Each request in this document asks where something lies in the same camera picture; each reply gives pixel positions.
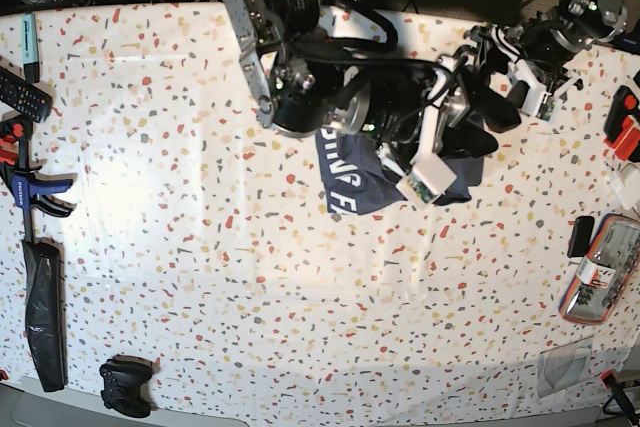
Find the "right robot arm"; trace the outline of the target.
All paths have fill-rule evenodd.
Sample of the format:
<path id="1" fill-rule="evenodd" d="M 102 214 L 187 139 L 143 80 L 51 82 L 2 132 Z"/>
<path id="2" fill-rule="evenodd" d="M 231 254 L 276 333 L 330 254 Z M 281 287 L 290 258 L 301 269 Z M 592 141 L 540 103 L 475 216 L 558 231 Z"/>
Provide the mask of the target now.
<path id="1" fill-rule="evenodd" d="M 384 15 L 357 0 L 222 0 L 258 122 L 316 142 L 327 208 L 466 203 L 497 135 L 521 122 L 490 86 L 491 44 L 409 59 Z"/>

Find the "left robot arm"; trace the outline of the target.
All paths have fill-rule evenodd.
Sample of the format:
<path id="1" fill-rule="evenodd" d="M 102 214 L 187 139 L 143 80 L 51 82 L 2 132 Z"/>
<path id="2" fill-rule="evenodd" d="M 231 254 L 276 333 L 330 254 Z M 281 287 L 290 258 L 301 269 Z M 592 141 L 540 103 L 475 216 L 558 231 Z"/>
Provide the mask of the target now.
<path id="1" fill-rule="evenodd" d="M 567 90 L 582 87 L 566 64 L 621 34 L 626 20 L 624 0 L 559 0 L 513 27 L 472 28 L 475 61 L 463 74 L 471 108 L 496 132 L 517 127 L 522 115 L 550 120 Z"/>

